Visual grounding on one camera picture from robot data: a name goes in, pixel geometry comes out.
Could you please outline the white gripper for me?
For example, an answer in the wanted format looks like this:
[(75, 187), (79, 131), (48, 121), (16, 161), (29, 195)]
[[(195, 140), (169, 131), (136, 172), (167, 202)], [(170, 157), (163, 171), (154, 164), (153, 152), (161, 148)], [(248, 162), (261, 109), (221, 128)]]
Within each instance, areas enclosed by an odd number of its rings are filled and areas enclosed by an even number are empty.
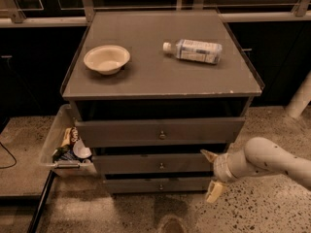
[(233, 183), (236, 178), (229, 170), (227, 153), (218, 156), (208, 150), (201, 150), (200, 152), (210, 163), (213, 163), (214, 175), (217, 181), (210, 181), (205, 200), (207, 203), (214, 203), (225, 192), (225, 183)]

